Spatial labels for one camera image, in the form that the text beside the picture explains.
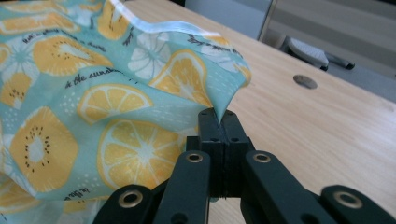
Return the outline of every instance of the screw hole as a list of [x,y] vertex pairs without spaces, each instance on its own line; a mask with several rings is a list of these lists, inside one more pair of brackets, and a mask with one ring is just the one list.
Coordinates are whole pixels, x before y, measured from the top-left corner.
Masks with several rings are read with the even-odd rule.
[[302,214],[301,221],[305,224],[319,224],[319,220],[311,214]]
[[119,205],[123,208],[131,208],[139,205],[143,200],[143,194],[137,190],[127,190],[119,197]]
[[333,197],[338,203],[345,207],[353,209],[359,209],[363,207],[363,202],[351,193],[345,191],[336,191]]
[[187,161],[189,162],[200,162],[202,161],[203,157],[199,154],[190,154],[187,156]]
[[172,224],[187,224],[188,221],[186,214],[183,213],[176,213],[171,217]]
[[137,200],[137,196],[135,194],[128,194],[125,196],[124,201],[126,203],[132,203]]
[[265,154],[256,154],[256,155],[254,155],[253,156],[253,159],[255,160],[255,161],[258,161],[258,162],[268,162],[268,161],[270,161],[271,160],[271,158],[269,157],[269,156],[267,156],[267,155],[265,155]]

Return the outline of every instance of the table hole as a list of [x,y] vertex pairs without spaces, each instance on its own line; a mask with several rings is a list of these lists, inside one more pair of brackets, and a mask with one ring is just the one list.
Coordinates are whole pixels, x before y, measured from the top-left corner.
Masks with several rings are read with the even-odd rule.
[[304,76],[304,75],[295,75],[293,80],[302,87],[305,87],[309,90],[316,89],[318,87],[317,82],[315,82],[312,78]]

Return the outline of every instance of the wooden table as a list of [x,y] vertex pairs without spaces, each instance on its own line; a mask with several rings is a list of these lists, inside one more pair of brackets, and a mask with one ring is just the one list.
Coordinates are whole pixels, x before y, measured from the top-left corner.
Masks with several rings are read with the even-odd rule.
[[[134,0],[125,6],[148,22],[187,21],[228,38],[253,74],[229,109],[255,147],[275,154],[315,193],[345,185],[396,217],[396,104],[171,2]],[[297,85],[298,74],[318,87]],[[210,204],[209,223],[245,223],[238,200]]]

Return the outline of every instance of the lemon slice print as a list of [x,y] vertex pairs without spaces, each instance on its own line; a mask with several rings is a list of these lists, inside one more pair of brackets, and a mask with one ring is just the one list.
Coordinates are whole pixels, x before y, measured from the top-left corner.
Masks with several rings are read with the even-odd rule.
[[11,3],[4,4],[4,8],[13,12],[21,13],[38,13],[49,10],[59,10],[62,13],[66,13],[66,9],[53,1],[30,1],[28,3]]
[[4,172],[6,165],[6,148],[3,143],[3,126],[0,118],[0,176]]
[[233,66],[235,67],[235,69],[241,72],[241,74],[245,77],[244,86],[247,86],[251,80],[250,69],[248,69],[248,67],[245,67],[244,65],[239,65],[239,64],[234,64]]
[[88,123],[152,106],[142,91],[122,84],[105,84],[85,91],[78,104],[78,114]]
[[220,35],[206,35],[204,38],[214,41],[215,43],[223,46],[230,45],[230,42]]
[[40,204],[39,200],[27,193],[11,178],[5,175],[0,178],[4,179],[4,181],[0,181],[0,213],[17,213]]
[[69,33],[79,31],[77,25],[54,12],[0,21],[1,35],[16,35],[50,28],[62,28]]
[[86,202],[81,201],[66,201],[64,202],[64,213],[74,213],[84,211],[86,209]]
[[157,187],[172,174],[184,138],[153,123],[112,120],[104,129],[97,166],[112,189],[137,184]]
[[0,64],[6,61],[9,56],[9,47],[5,44],[0,44]]
[[79,5],[79,7],[81,9],[85,9],[85,10],[89,10],[89,11],[99,11],[100,9],[102,9],[102,3],[97,3],[96,5],[85,5],[85,4],[81,4]]
[[191,50],[175,52],[161,73],[149,83],[161,91],[211,106],[205,90],[206,67]]

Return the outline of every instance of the kiwi print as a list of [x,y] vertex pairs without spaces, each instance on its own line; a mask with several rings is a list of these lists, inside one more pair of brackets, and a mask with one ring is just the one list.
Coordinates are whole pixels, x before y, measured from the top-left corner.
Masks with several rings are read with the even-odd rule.
[[113,6],[106,1],[103,13],[98,19],[98,31],[107,39],[120,39],[128,28],[129,22]]
[[78,154],[78,144],[48,107],[41,107],[19,128],[10,154],[37,192],[63,186]]
[[14,74],[12,78],[3,85],[0,93],[0,102],[20,109],[31,83],[32,79],[24,73]]
[[105,56],[80,45],[77,41],[56,35],[37,42],[33,57],[38,69],[52,76],[71,76],[89,66],[113,66]]

